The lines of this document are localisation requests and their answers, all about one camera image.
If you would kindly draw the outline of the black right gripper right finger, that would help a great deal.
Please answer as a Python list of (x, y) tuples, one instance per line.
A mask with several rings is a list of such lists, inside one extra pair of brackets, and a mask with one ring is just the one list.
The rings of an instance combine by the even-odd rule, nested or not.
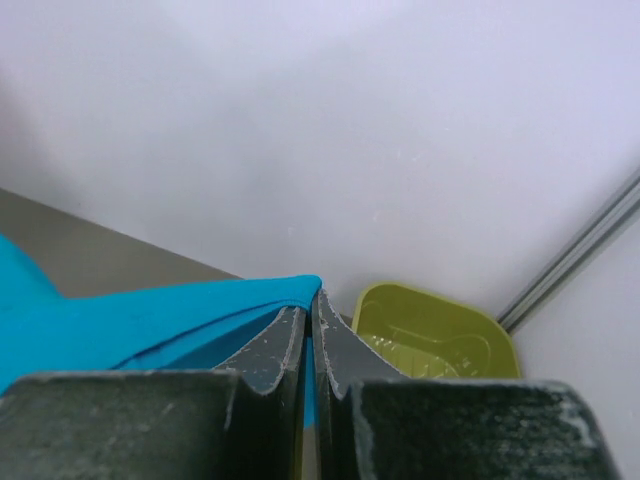
[(322, 479), (616, 479), (591, 410), (568, 385), (414, 380), (313, 301)]

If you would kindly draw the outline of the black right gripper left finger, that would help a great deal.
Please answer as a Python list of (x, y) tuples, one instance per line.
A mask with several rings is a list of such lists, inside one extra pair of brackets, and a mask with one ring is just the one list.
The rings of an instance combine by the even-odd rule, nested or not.
[(302, 309), (210, 370), (47, 372), (1, 398), (5, 479), (297, 479)]

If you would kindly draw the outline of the turquoise t-shirt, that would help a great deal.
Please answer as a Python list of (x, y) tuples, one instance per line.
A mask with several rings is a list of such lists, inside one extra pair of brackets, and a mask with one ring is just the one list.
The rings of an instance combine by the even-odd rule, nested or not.
[(44, 371), (210, 369), (284, 307), (310, 311), (314, 275), (190, 283), (66, 298), (1, 240), (1, 387)]

